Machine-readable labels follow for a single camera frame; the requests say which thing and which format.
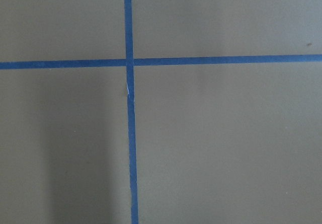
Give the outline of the blue tape strip crosswise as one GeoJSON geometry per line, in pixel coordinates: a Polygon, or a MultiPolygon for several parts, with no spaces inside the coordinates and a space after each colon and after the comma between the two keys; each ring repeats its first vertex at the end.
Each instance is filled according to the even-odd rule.
{"type": "Polygon", "coordinates": [[[259,56],[219,56],[219,57],[177,57],[177,58],[135,58],[135,59],[95,59],[95,60],[54,60],[54,61],[18,61],[2,62],[4,69],[37,68],[80,68],[154,65],[199,65],[199,64],[234,64],[234,63],[280,63],[280,62],[315,62],[321,61],[321,54],[305,55],[259,55],[259,56]]]}

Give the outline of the blue tape strip lengthwise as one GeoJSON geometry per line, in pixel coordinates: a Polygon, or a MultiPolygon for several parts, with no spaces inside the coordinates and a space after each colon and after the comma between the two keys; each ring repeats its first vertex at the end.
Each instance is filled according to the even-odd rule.
{"type": "Polygon", "coordinates": [[[125,9],[126,80],[127,80],[127,92],[128,92],[127,113],[128,113],[128,138],[129,138],[129,175],[130,175],[130,191],[131,191],[131,222],[139,223],[136,138],[135,138],[136,134],[135,134],[132,0],[124,0],[124,9],[125,9]]]}

